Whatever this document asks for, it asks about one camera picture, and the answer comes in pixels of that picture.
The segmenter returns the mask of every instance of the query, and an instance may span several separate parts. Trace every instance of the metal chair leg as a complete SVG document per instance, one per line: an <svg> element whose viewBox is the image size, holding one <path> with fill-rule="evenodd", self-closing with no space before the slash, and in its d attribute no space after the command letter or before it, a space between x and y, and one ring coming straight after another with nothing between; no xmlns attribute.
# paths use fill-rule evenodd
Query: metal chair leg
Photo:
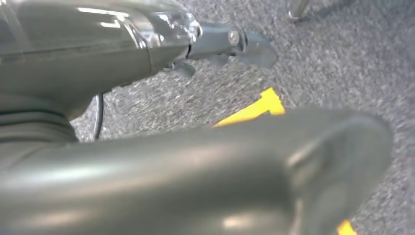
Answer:
<svg viewBox="0 0 415 235"><path fill-rule="evenodd" d="M288 19L295 22L300 19L308 5L309 0L288 0Z"/></svg>

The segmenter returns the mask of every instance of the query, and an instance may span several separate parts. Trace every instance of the yellow tape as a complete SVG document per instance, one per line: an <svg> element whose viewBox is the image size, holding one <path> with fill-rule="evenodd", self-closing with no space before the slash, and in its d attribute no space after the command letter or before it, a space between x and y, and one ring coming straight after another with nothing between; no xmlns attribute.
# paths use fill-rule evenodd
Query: yellow tape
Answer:
<svg viewBox="0 0 415 235"><path fill-rule="evenodd" d="M337 233L339 235L357 235L357 233L353 230L350 222L345 220L338 228Z"/></svg>
<svg viewBox="0 0 415 235"><path fill-rule="evenodd" d="M257 118L258 116L266 112L270 112L270 114L272 115L279 115L285 113L281 100L272 88L269 88L266 91L262 92L261 99L259 99L255 103L220 121L213 127L251 120ZM357 233L353 230L350 222L347 220L345 220L337 228L337 233L339 235L357 235Z"/></svg>

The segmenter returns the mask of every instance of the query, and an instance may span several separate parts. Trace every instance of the gray plastic housing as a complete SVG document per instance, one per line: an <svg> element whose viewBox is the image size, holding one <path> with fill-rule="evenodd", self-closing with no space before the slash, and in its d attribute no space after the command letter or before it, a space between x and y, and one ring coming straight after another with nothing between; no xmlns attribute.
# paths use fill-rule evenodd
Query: gray plastic housing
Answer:
<svg viewBox="0 0 415 235"><path fill-rule="evenodd" d="M354 111L93 143L48 120L0 126L2 235L332 235L392 162Z"/></svg>
<svg viewBox="0 0 415 235"><path fill-rule="evenodd" d="M91 98L186 53L198 22L172 0L0 4L0 114L82 114Z"/></svg>

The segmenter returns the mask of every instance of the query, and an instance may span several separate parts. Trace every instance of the floor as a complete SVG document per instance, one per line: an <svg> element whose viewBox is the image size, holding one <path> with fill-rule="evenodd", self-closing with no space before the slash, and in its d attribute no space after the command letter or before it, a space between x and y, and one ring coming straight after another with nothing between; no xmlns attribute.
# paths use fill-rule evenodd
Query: floor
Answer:
<svg viewBox="0 0 415 235"><path fill-rule="evenodd" d="M103 138L213 124L269 87L288 110L347 106L377 113L396 133L393 167L352 225L359 235L413 234L415 1L315 0L296 25L286 20L285 0L180 2L200 20L231 21L265 35L279 62L272 70L235 61L223 69L198 62L192 79L159 74L116 89L105 96ZM91 139L93 107L73 122L82 141Z"/></svg>

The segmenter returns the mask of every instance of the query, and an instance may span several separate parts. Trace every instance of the black cable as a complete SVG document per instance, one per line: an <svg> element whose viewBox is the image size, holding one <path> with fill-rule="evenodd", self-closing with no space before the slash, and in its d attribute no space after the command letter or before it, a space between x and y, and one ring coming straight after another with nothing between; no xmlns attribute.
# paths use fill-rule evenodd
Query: black cable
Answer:
<svg viewBox="0 0 415 235"><path fill-rule="evenodd" d="M103 94L97 94L95 96L95 127L94 127L94 134L93 139L97 140L99 139L99 136L101 135L102 130L102 122L104 119L104 95Z"/></svg>

